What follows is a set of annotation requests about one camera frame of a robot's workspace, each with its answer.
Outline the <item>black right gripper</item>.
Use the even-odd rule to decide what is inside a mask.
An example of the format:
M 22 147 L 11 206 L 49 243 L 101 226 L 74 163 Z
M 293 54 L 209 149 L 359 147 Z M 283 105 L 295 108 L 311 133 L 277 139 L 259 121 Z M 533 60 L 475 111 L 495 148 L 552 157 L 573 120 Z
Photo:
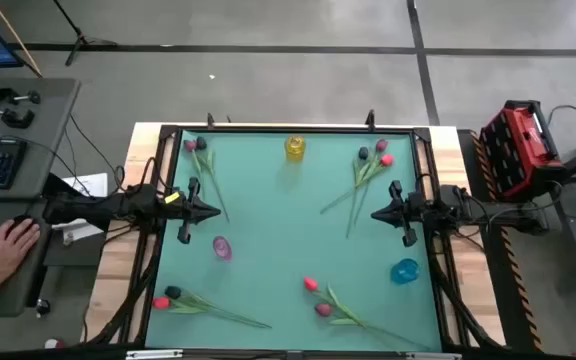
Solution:
M 419 191 L 410 192 L 403 199 L 403 188 L 398 180 L 389 186 L 392 201 L 385 207 L 371 213 L 371 218 L 383 223 L 403 229 L 402 241 L 405 247 L 413 246 L 417 240 L 416 231 L 411 227 L 413 221 L 422 221 L 422 212 L 425 204 L 424 195 Z

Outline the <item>red artificial tulip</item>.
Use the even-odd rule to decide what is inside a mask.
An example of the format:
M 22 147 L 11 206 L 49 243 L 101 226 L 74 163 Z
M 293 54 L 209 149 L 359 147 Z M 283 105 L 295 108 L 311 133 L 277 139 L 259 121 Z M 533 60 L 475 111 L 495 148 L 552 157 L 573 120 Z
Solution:
M 393 163 L 394 157 L 390 154 L 381 156 L 374 155 L 369 160 L 366 160 L 362 165 L 355 161 L 353 163 L 353 185 L 345 193 L 335 198 L 329 204 L 325 205 L 320 210 L 320 213 L 323 214 L 327 212 L 348 197 L 353 196 L 360 187 L 366 185 L 374 177 L 389 169 Z
M 339 297 L 337 296 L 336 292 L 333 290 L 330 284 L 327 284 L 324 288 L 321 288 L 319 286 L 319 283 L 310 277 L 305 277 L 303 279 L 303 283 L 305 290 L 320 300 L 320 302 L 317 304 L 328 303 L 333 306 L 339 306 L 339 307 L 345 306 L 349 310 L 351 310 L 348 306 L 346 306 L 340 301 Z
M 170 313 L 183 315 L 210 314 L 219 318 L 235 321 L 257 328 L 271 328 L 271 326 L 268 324 L 256 321 L 244 315 L 239 315 L 237 313 L 224 310 L 198 297 L 190 296 L 179 299 L 172 299 L 166 296 L 156 297 L 152 301 L 152 307 L 157 310 L 165 310 Z

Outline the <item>green artificial flower stem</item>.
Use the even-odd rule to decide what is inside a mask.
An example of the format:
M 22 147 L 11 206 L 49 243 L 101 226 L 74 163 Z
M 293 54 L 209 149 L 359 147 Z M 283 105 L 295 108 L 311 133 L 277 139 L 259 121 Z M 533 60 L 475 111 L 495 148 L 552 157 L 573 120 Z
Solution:
M 350 236 L 350 233 L 357 222 L 358 217 L 358 184 L 364 178 L 364 168 L 367 166 L 370 157 L 370 150 L 362 146 L 358 150 L 357 158 L 353 162 L 353 173 L 354 173 L 354 185 L 351 191 L 351 207 L 348 218 L 348 223 L 346 227 L 346 237 Z

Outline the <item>pink ribbed glass vase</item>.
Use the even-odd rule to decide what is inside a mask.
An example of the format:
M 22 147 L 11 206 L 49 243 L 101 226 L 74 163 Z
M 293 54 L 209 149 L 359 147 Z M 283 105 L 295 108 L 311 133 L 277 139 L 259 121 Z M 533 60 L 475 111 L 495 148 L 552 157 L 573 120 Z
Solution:
M 216 236 L 213 240 L 213 251 L 214 253 L 225 261 L 230 261 L 232 259 L 232 248 L 223 236 Z

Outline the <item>blue glass vase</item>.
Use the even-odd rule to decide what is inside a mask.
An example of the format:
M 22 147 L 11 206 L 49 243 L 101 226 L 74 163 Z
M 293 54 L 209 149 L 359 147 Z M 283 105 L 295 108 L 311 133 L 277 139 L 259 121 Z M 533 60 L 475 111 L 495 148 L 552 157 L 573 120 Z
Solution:
M 407 284 L 417 280 L 419 277 L 418 263 L 411 259 L 405 258 L 394 264 L 390 270 L 390 279 L 398 285 Z

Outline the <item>yellow glass vase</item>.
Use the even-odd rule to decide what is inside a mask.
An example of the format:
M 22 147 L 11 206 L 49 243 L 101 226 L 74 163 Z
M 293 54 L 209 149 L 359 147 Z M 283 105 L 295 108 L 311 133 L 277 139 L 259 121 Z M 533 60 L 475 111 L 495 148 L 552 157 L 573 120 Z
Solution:
M 284 142 L 286 159 L 301 162 L 305 154 L 305 139 L 301 136 L 289 136 Z

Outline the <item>white paper sheets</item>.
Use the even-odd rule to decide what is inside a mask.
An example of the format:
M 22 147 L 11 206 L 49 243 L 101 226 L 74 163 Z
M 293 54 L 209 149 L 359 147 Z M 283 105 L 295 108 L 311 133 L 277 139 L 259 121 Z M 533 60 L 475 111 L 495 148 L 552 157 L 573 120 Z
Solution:
M 84 175 L 78 178 L 66 177 L 63 178 L 63 181 L 84 195 L 102 197 L 108 194 L 108 179 L 106 173 Z M 70 246 L 82 238 L 103 233 L 100 227 L 92 225 L 82 218 L 75 219 L 68 223 L 59 223 L 53 225 L 52 228 L 62 231 L 62 243 L 64 246 Z

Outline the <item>black stand with hazard stripes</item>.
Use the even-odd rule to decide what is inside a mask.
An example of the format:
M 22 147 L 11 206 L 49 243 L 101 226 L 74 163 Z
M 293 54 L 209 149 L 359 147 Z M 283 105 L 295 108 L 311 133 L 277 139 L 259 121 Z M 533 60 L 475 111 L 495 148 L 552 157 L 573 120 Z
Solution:
M 472 130 L 457 132 L 471 194 L 478 200 L 494 202 L 494 182 L 485 150 Z M 483 245 L 494 299 L 505 344 L 515 351 L 544 351 L 536 320 L 528 300 L 521 270 L 510 242 L 508 229 L 497 225 L 483 228 Z

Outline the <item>black slanted bar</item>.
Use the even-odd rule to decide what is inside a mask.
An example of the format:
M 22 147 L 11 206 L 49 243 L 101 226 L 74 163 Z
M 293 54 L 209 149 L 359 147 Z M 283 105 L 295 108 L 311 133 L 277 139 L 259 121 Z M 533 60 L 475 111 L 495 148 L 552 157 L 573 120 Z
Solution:
M 66 183 L 56 175 L 49 173 L 47 180 L 42 189 L 41 195 L 48 200 L 90 200 L 89 195 L 84 195 L 75 190 L 71 185 Z

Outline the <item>grey desk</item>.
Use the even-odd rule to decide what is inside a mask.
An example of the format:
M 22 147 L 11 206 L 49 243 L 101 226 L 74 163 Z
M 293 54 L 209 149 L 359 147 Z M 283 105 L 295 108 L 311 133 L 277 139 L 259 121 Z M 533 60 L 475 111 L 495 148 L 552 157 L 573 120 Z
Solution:
M 18 172 L 8 189 L 0 189 L 0 225 L 18 215 L 27 214 L 40 225 L 40 238 L 28 252 L 16 273 L 0 287 L 0 317 L 16 317 L 31 305 L 36 290 L 36 277 L 45 257 L 51 236 L 42 213 L 46 201 L 40 197 L 61 143 L 69 115 L 81 83 L 74 79 L 0 78 L 0 88 L 11 88 L 23 95 L 40 94 L 41 102 L 22 102 L 15 108 L 19 114 L 34 112 L 26 129 L 13 129 L 0 120 L 0 139 L 21 138 L 28 143 Z

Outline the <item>black computer mouse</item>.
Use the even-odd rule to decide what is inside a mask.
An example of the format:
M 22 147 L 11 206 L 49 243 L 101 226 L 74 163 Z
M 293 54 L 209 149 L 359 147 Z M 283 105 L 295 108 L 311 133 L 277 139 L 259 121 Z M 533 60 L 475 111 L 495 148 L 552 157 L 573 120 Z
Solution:
M 7 231 L 6 235 L 9 235 L 10 232 L 17 227 L 19 224 L 21 224 L 23 221 L 25 221 L 26 219 L 31 219 L 32 220 L 32 224 L 37 223 L 37 219 L 31 215 L 27 215 L 27 214 L 21 214 L 18 216 L 15 216 L 13 218 L 13 224 L 11 225 L 11 227 L 9 228 L 9 230 Z

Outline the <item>person's hand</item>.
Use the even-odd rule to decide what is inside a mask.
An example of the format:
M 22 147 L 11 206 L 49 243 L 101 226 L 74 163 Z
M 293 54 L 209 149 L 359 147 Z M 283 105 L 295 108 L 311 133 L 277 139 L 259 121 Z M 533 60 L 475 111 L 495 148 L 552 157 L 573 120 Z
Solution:
M 38 241 L 40 227 L 30 218 L 7 220 L 0 226 L 0 285 L 20 266 Z

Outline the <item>black screw clamp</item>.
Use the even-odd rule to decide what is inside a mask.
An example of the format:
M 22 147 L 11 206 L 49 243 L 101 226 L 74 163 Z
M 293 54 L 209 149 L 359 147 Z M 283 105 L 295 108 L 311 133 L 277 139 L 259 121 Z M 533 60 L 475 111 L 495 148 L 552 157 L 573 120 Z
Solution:
M 24 115 L 19 115 L 11 109 L 0 110 L 1 120 L 10 128 L 27 129 L 33 122 L 35 113 L 27 110 Z
M 6 101 L 18 105 L 21 101 L 30 101 L 33 104 L 41 103 L 41 96 L 37 91 L 31 90 L 26 95 L 20 95 L 12 88 L 0 88 L 0 103 Z

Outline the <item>black tripod stand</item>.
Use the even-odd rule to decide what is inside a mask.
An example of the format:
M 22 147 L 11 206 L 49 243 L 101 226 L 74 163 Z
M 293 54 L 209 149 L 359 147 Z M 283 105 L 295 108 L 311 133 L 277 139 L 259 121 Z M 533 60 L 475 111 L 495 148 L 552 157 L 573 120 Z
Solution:
M 90 36 L 86 36 L 82 30 L 73 22 L 73 20 L 71 19 L 71 17 L 68 15 L 68 13 L 66 12 L 66 10 L 63 8 L 62 4 L 60 3 L 59 0 L 52 0 L 52 2 L 55 4 L 55 6 L 57 7 L 57 9 L 59 10 L 59 12 L 62 14 L 62 16 L 65 18 L 65 20 L 67 21 L 68 25 L 70 26 L 70 28 L 74 31 L 75 35 L 76 35 L 76 40 L 75 42 L 72 44 L 71 50 L 69 52 L 69 55 L 65 61 L 65 66 L 69 67 L 73 64 L 75 57 L 77 55 L 78 52 L 80 52 L 82 50 L 83 47 L 87 47 L 89 45 L 92 45 L 93 43 L 99 43 L 101 46 L 106 46 L 106 47 L 117 47 L 118 43 L 111 41 L 111 40 L 106 40 L 106 39 L 101 39 L 101 38 L 94 38 L 94 37 L 90 37 Z

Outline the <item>wooden stick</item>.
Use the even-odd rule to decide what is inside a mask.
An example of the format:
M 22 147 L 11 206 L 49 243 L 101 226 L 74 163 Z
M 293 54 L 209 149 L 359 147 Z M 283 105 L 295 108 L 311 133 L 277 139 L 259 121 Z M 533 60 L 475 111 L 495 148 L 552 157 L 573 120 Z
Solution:
M 26 47 L 25 43 L 22 41 L 8 18 L 4 15 L 2 10 L 0 9 L 0 19 L 3 21 L 5 26 L 7 27 L 10 34 L 14 37 L 16 43 L 21 47 L 22 52 L 24 53 L 24 60 L 26 61 L 26 66 L 38 77 L 42 78 L 43 74 L 39 69 L 37 62 L 35 61 L 34 57 L 29 52 L 28 48 Z

